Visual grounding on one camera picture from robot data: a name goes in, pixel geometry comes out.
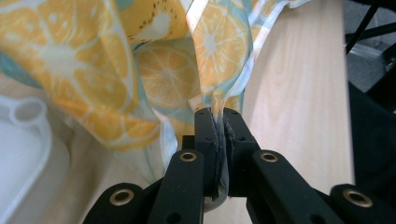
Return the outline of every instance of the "screw hole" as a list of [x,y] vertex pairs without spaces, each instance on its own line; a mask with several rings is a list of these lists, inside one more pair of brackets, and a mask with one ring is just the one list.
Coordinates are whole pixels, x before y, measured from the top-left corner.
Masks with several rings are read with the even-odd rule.
[[345,189],[343,195],[344,198],[346,198],[350,203],[353,203],[359,207],[373,206],[373,201],[369,197],[356,190]]
[[119,189],[111,195],[110,202],[113,205],[122,206],[129,203],[133,197],[134,192],[130,189]]
[[175,224],[175,223],[179,223],[180,221],[181,221],[181,215],[177,212],[168,214],[165,218],[166,224]]
[[195,159],[197,159],[197,155],[192,152],[185,152],[180,155],[180,159],[183,161],[195,161]]
[[326,223],[326,221],[324,220],[324,218],[323,217],[321,217],[320,215],[316,215],[316,214],[314,214],[314,215],[311,215],[311,222],[312,223],[315,223],[315,224],[325,224]]
[[272,153],[264,152],[262,153],[262,160],[269,162],[276,162],[277,156]]

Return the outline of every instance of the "floor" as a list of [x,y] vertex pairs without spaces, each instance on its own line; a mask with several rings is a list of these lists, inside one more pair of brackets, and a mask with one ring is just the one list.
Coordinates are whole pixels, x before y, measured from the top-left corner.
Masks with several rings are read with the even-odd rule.
[[[369,6],[344,0],[344,25],[346,34],[354,33]],[[396,13],[380,8],[368,28],[396,22]],[[385,72],[385,63],[379,54],[396,42],[396,33],[382,35],[358,42],[356,47],[347,55],[348,79],[362,91],[368,91]]]

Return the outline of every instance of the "black metal frame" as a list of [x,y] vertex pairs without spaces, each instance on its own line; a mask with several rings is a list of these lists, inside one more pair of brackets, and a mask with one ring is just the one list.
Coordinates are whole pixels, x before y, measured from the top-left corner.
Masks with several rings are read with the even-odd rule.
[[[218,132],[208,108],[195,113],[195,136],[183,138],[165,177],[146,189],[107,189],[84,223],[202,223],[204,197],[218,197]],[[355,186],[330,196],[312,189],[279,153],[261,150],[237,112],[224,110],[231,197],[246,197],[253,223],[396,223],[396,212]]]

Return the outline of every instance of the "wooden table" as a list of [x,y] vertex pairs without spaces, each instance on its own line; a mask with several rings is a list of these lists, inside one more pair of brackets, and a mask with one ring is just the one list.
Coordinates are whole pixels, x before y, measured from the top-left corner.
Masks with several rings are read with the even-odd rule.
[[[260,146],[281,152],[316,189],[353,183],[341,0],[285,8],[268,36],[247,86],[243,116]],[[0,93],[45,94],[0,75]],[[58,113],[50,102],[51,116]],[[71,168],[43,223],[81,223],[98,196],[120,183],[148,184],[73,120]],[[232,198],[205,223],[250,223],[245,200]]]

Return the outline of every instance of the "lemon slice print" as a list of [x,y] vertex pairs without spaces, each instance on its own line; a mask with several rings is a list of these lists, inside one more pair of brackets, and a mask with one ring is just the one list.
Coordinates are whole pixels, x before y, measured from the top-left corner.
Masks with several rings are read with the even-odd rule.
[[144,147],[159,137],[157,120],[131,115],[140,106],[137,78],[111,3],[48,0],[3,5],[0,49],[32,74],[53,103],[106,146]]
[[150,43],[139,49],[135,58],[151,104],[177,109],[188,106],[188,100],[199,94],[194,58],[184,49]]
[[179,0],[135,0],[120,15],[131,42],[173,39],[188,31]]
[[238,75],[246,59],[248,32],[227,7],[210,2],[192,38],[202,90]]

